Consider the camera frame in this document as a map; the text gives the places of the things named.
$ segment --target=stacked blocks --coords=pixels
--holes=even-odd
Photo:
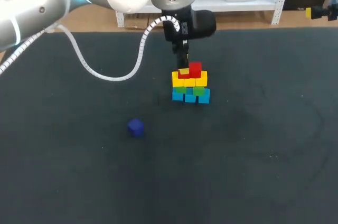
[[[200,62],[192,62],[189,68],[172,72],[173,101],[185,101],[189,103],[210,103],[210,89],[208,85],[208,73],[202,71]]]

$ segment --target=blue block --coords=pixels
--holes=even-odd
[[[144,133],[144,125],[139,119],[135,118],[129,121],[128,130],[134,137],[141,137]]]
[[[204,89],[204,96],[199,96],[199,104],[209,104],[210,103],[210,89]]]
[[[194,96],[194,91],[192,88],[187,88],[186,94],[185,94],[185,102],[196,102],[196,96]]]
[[[176,89],[173,89],[173,101],[183,101],[184,95],[177,93]]]

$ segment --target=wooden floor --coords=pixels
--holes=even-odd
[[[218,30],[229,29],[270,29],[280,27],[338,27],[338,21],[328,22],[327,18],[309,20],[305,11],[284,11],[279,25],[271,25],[273,12],[230,12],[217,14]],[[61,20],[73,32],[118,32],[140,31],[144,29],[150,19],[156,15],[138,15],[126,20],[129,29],[117,27],[113,10],[90,5],[71,12],[67,18]]]

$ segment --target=dark mat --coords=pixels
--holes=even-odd
[[[0,77],[0,223],[337,223],[338,30],[219,31],[191,43],[211,104],[171,101],[171,45],[105,82],[63,34]],[[121,76],[140,34],[76,39]],[[139,118],[145,136],[129,136]]]

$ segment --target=yellow block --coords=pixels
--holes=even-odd
[[[173,88],[184,87],[184,79],[179,79],[179,72],[172,72]]]
[[[306,18],[311,19],[311,7],[306,9]]]
[[[208,85],[208,72],[202,71],[201,78],[196,79],[196,87],[206,87]]]
[[[182,75],[189,74],[189,68],[179,69]]]
[[[196,87],[196,79],[184,79],[185,87]]]

